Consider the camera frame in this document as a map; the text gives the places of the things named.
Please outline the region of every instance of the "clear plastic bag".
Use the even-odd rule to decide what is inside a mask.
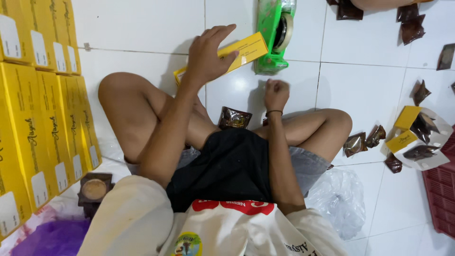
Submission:
[[[319,210],[343,240],[354,238],[365,224],[364,187],[354,171],[328,170],[310,189],[305,203]]]

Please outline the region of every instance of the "tape roll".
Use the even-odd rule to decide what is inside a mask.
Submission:
[[[294,28],[294,18],[287,12],[281,13],[280,22],[273,44],[273,52],[280,53],[288,47]]]

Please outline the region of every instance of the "purple cloth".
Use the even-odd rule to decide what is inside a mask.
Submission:
[[[60,220],[39,225],[18,244],[12,256],[75,256],[88,231],[88,220]]]

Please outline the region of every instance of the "black shorts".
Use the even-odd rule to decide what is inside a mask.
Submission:
[[[166,192],[174,212],[186,212],[196,199],[272,203],[268,141],[242,128],[216,132],[196,159],[175,171]]]

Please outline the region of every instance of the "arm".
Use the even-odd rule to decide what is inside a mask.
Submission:
[[[191,44],[187,71],[177,91],[174,105],[148,144],[142,157],[140,176],[156,181],[163,188],[171,181],[185,143],[197,92],[205,83],[226,73],[238,55],[238,51],[234,51],[223,60],[217,55],[221,41],[235,27],[235,24],[215,26],[205,30]]]
[[[289,85],[277,80],[266,84],[265,105],[270,126],[268,134],[269,178],[273,200],[284,215],[306,209],[284,134],[280,112],[289,98]]]

